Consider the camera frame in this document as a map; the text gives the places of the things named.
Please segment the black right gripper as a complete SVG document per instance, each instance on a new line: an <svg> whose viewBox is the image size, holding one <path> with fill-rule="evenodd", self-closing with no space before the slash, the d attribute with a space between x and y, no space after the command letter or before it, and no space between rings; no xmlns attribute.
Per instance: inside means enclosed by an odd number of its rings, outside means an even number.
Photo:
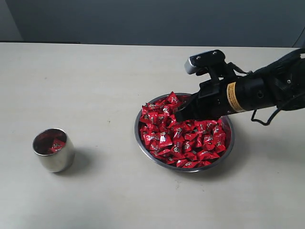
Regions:
<svg viewBox="0 0 305 229"><path fill-rule="evenodd" d="M199 84L193 100L185 101L175 112L177 122L218 119L221 116L275 106L275 99L262 78L238 77Z"/></svg>

